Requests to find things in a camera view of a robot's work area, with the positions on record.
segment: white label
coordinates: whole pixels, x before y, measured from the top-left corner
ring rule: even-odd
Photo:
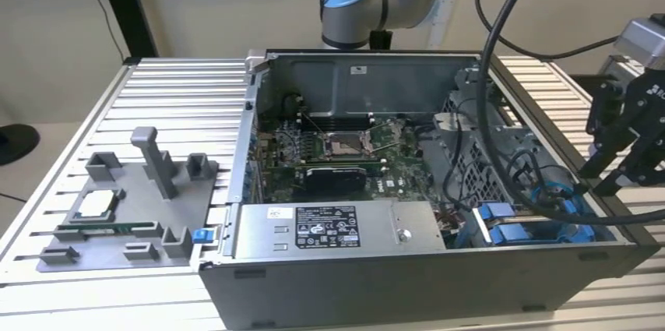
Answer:
[[[367,74],[367,66],[351,66],[351,75]]]
[[[268,208],[269,220],[291,220],[292,208]]]
[[[655,95],[665,100],[665,90],[659,87],[658,84],[654,84],[653,87],[649,90],[646,90],[646,94]]]

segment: blue plastic clip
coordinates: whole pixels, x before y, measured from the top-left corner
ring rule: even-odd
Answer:
[[[478,211],[483,220],[515,216],[515,211],[507,202],[483,202]]]
[[[495,245],[531,240],[520,224],[499,224],[488,230],[488,237]]]
[[[195,244],[207,244],[215,241],[215,233],[212,230],[200,228],[191,235],[191,242]]]

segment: robotic arm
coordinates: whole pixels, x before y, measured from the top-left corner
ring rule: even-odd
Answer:
[[[434,0],[321,0],[321,40],[332,48],[360,48],[372,31],[416,26],[432,3]]]
[[[643,74],[627,86],[603,83],[592,97],[586,125],[592,155],[579,176],[595,178],[631,145],[616,169],[594,188],[598,195],[614,195],[631,183],[665,183],[665,170],[658,170],[665,160],[665,14],[633,19],[614,45],[643,65]]]

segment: power supply label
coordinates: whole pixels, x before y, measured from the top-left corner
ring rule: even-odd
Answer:
[[[295,224],[295,245],[300,249],[360,246],[355,206],[296,208]]]

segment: silver metal frame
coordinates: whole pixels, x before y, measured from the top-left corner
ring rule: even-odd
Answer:
[[[209,61],[232,62],[232,60]],[[592,141],[592,138],[583,133],[590,100],[579,96],[578,87],[567,80],[563,73],[555,72],[558,68],[554,64],[524,57],[506,57],[502,58],[502,62],[534,100],[540,104],[579,153],[586,156],[587,144]],[[34,208],[44,209],[41,203],[52,203],[52,210],[56,209],[57,204],[60,204],[60,209],[65,207],[58,198],[50,195],[44,197],[42,194],[52,186],[53,180],[58,178],[62,162],[72,156],[72,150],[81,142],[81,136],[100,115],[100,109],[109,100],[108,95],[117,85],[116,79],[77,130],[40,187],[34,190],[30,201],[12,224],[12,230],[2,236],[0,247],[5,251],[16,244],[12,241],[21,226],[38,224],[32,212]],[[643,213],[661,209],[665,205],[665,188],[625,188],[619,192],[619,197],[633,213]],[[213,207],[209,210],[208,226],[211,228],[219,226],[225,215],[227,207]],[[661,225],[653,225],[646,226],[646,229],[665,246],[665,228]],[[196,245],[195,251],[207,255],[212,248],[216,248],[216,245]],[[25,262],[28,265],[24,265],[21,270],[28,273],[33,270],[34,264],[22,261]],[[0,269],[0,283],[6,283],[5,270],[4,267]],[[431,330],[463,330],[468,329],[470,325],[476,325],[474,327],[486,330],[519,329],[524,331],[543,328],[562,331],[580,328],[612,331],[661,329],[665,324],[663,272],[665,248],[635,268],[630,275],[594,282],[554,313],[479,316],[426,324],[406,323],[396,327],[404,331],[419,331],[423,327]],[[96,324],[114,329],[138,327],[145,329],[160,327],[195,330],[225,329],[199,276],[188,270],[161,269],[154,272],[130,269],[116,270],[113,273],[84,272],[77,276],[50,276],[46,280],[40,280],[32,273],[28,274],[25,280],[38,281],[38,284],[24,285],[26,283],[24,281],[16,284],[9,283],[5,287],[0,286],[0,304],[2,304],[0,315],[9,315],[0,317],[0,329],[62,329],[76,324],[89,324],[90,319]]]
[[[233,168],[237,125],[244,113],[247,84],[244,60],[145,58],[118,71],[92,113],[69,142],[40,187],[2,236],[0,283],[30,283],[117,276],[191,273],[188,266],[38,273],[34,269],[49,232],[62,221],[86,180],[85,159],[94,151],[113,150],[122,162],[140,160],[128,138],[136,125],[154,125],[160,148],[176,160],[187,153],[208,153],[219,163],[208,212],[227,204]]]

